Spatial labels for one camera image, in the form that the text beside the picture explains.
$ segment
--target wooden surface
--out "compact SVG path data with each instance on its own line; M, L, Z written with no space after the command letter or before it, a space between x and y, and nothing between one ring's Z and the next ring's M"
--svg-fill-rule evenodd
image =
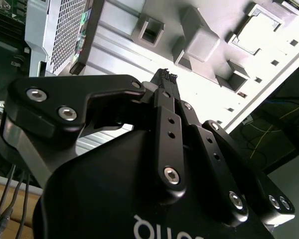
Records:
M3 193L3 190L4 190L4 186L0 185L0 199L1 199L1 196L2 196L2 193ZM9 192L6 196L5 204L2 208L2 211L4 209L6 209L7 206L10 204L12 196L13 196L13 192L14 192L14 188L10 188ZM31 227L31 225L32 225L33 210L34 210L34 207L35 207L38 199L39 199L38 195L29 194L28 204L27 204L26 220L25 220L25 225L28 226L28 227ZM15 222L20 222L20 220L21 220L22 209L23 209L23 201L24 201L24 191L19 190L18 197L16 199L16 202L15 202L15 205L14 205L14 208L13 208L13 213L12 213L12 216L11 216L11 219Z
M18 229L19 223L10 220L1 239L15 239ZM21 234L21 239L33 239L32 229L24 226Z

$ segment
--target yellow cable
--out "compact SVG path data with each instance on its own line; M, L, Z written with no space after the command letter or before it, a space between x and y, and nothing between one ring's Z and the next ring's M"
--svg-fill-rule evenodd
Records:
M281 119L283 119L284 117L286 117L286 116L288 116L288 115L290 115L290 114L292 114L292 113L294 113L294 112L296 112L296 111L298 111L298 110L299 110L299 107L296 108L296 109L294 109L294 110L292 110L292 111L290 111L290 112L288 112L287 114L281 116L279 119L281 120ZM268 130L263 134L263 136L261 136L261 138L259 139L259 141L258 141L258 143L257 143L257 145L256 145L256 147L255 147L255 149L254 149L254 151L253 151L253 153L250 155L250 158L252 158L252 157L254 156L254 154L255 154L255 152L256 152L256 150L257 150L259 144L261 143L261 141L263 140L263 138L266 136L267 133L269 133L269 131L270 131L272 128L273 128L273 125L271 125L271 126L268 128Z

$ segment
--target mounting hole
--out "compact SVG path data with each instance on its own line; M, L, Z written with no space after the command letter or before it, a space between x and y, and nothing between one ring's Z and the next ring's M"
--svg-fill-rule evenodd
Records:
M220 157L217 153L214 153L214 158L216 158L217 160L220 160Z
M170 94L167 93L166 91L163 91L163 95L166 96L167 98L170 98Z
M171 138L176 138L175 134L173 134L172 132L168 132L168 136L171 137Z
M271 62L271 64L274 65L274 66L278 66L279 61L273 60L273 61Z
M292 41L290 42L290 45L291 45L291 46L297 46L298 43L299 43L299 42L297 42L296 40L292 40Z
M172 123L172 124L175 123L175 121L174 121L172 118L168 118L168 121L169 121L170 123Z
M140 88L141 86L139 85L139 83L135 82L135 81L132 81L132 85L136 88Z

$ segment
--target black cable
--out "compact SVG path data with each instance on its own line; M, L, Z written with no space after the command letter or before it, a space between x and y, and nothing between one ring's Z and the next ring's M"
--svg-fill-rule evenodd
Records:
M251 148L241 148L241 149L254 151L254 149L251 149ZM268 163L268 158L267 158L267 156L266 156L264 153L262 153L262 152L260 152L259 150L257 150L257 149L256 149L255 152L263 156L263 158L264 158L264 160L265 160L265 163L264 163L264 166L263 166L262 168L265 168L265 167L267 166L267 163Z
M3 194L2 194L2 196L1 196L1 200L0 200L0 212L1 212L1 209L2 209L3 204L4 204L4 202L5 202L5 198L6 198L6 195L7 195L7 193L8 193L8 189L9 189L9 187L10 187L10 183L11 183L12 177L13 177L13 175L14 175L15 165L12 165L10 171L11 171L10 176L9 176L9 178L8 178L6 184L5 184L4 191L3 191Z
M299 103L297 103L297 102L293 102L293 101L288 101L288 100L271 100L270 99L270 103L275 103L275 102L286 102L286 103L291 103L291 104L294 104L294 105L297 105L297 106L299 106Z
M30 174L27 174L27 179L26 179L26 186L25 186L25 195L24 195L24 202L23 202L23 210L22 210L22 218L20 222L20 226L18 229L18 232L15 236L15 239L20 239L21 238L21 233L22 229L25 223L25 218L26 218L26 208L28 204L28 197L29 197L29 184L30 184Z
M274 101L299 101L299 97L272 97L269 100Z
M251 143L251 141L248 140L247 137L246 137L246 136L244 135L244 133L243 133L243 129L244 129L245 126L246 126L246 124L240 127L240 129L239 129L240 134L241 134L242 138L243 138L245 141L247 141L247 148L249 148L248 144L251 144L251 145L253 146L253 148L255 148L256 146L254 146L254 145Z
M4 214L7 213L10 209L13 208L13 206L14 206L14 204L15 204L15 201L16 201L16 198L17 198L17 196L18 196L18 192L19 192L21 183L23 182L23 179L24 179L24 171L22 172L21 177L20 177L20 180L19 180L17 186L16 186L15 189L14 189L14 193L13 193L13 197L12 197L11 203L10 203L9 206L4 210L4 212L1 214L1 216L4 215Z

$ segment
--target rectangular slot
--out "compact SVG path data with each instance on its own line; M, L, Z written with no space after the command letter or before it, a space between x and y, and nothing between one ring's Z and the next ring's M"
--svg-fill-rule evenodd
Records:
M152 18L148 18L146 24L147 25L141 39L154 45L162 31L162 23Z
M188 59L186 59L185 57L182 57L179 62L178 62L179 66L182 66L184 69L191 71L191 64L190 61Z
M291 45L291 46L297 46L297 44L298 44L298 42L297 42L296 40L292 40L292 41L290 42L290 45Z
M241 96L242 98L246 98L246 97L247 97L247 95L244 94L244 93L242 93L242 92L238 92L237 94L238 94L239 96Z
M259 79L259 78L257 78L257 79L255 79L255 81L257 82L257 83L261 83L263 80L262 79Z
M279 61L273 60L273 61L271 62L271 64L274 65L274 66L278 66Z

